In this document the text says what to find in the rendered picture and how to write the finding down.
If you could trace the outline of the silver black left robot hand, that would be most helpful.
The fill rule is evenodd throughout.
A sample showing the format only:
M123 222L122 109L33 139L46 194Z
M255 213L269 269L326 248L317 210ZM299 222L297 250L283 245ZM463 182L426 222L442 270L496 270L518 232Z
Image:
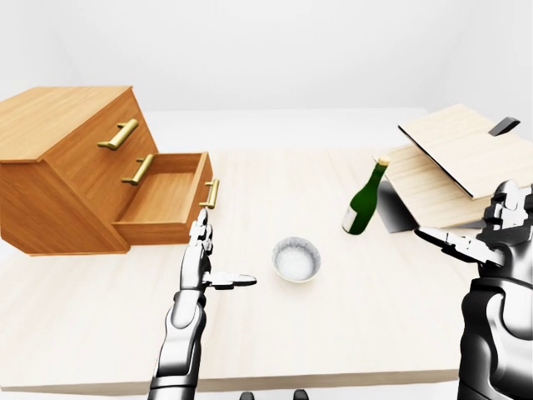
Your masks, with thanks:
M208 222L208 212L202 208L192 223L190 241L182 259L181 290L204 292L211 287L216 290L232 290L235 287L249 287L257 284L251 275L212 271L210 256L213 251L213 229Z

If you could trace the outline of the open wooden drawer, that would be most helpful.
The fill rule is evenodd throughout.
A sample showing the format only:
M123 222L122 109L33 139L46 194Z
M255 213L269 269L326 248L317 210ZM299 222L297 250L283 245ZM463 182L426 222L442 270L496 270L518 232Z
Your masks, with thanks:
M207 152L159 153L113 226L130 245L187 243L212 179Z

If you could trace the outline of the wooden cabinet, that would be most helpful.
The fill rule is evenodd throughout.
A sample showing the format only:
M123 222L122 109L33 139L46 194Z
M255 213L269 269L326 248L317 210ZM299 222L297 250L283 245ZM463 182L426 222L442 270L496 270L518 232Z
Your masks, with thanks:
M35 87L0 102L0 236L34 254L129 246L46 154L130 87Z

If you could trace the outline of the green glass bottle with cork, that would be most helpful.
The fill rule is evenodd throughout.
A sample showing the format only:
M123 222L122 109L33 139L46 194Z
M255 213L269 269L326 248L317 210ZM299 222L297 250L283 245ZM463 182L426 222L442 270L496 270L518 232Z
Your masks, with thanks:
M379 157L367 183L351 199L341 223L346 233L359 235L365 231L376 210L378 188L390 162L388 156Z

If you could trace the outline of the pale wooden box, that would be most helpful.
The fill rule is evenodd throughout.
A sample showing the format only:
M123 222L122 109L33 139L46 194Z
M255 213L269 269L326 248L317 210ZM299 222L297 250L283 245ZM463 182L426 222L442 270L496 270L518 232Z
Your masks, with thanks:
M436 158L414 144L376 150L390 158L386 178L421 226L451 228L481 220L490 197L504 180L473 157L452 152Z

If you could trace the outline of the pale wooden box lid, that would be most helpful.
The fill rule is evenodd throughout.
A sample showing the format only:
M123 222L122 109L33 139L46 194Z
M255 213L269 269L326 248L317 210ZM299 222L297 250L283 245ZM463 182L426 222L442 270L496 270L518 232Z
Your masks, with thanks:
M489 118L456 104L402 122L399 129L464 192L478 199L510 179L521 188L533 183L533 142L515 132L492 136L495 126Z

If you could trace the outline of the white speckled bowl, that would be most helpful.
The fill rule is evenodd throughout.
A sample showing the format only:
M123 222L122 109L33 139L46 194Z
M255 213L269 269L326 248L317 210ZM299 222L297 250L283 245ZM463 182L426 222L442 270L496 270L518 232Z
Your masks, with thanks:
M290 283L308 283L321 269L321 254L303 237L285 237L272 249L275 272Z

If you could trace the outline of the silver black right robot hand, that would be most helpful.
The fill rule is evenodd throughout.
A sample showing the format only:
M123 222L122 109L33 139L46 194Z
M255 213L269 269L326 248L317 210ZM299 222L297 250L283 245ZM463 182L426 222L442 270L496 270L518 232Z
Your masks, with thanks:
M486 225L475 237L434 227L419 227L415 234L453 258L477 263L482 277L533 286L533 184L520 188L513 180L501 183L483 221Z

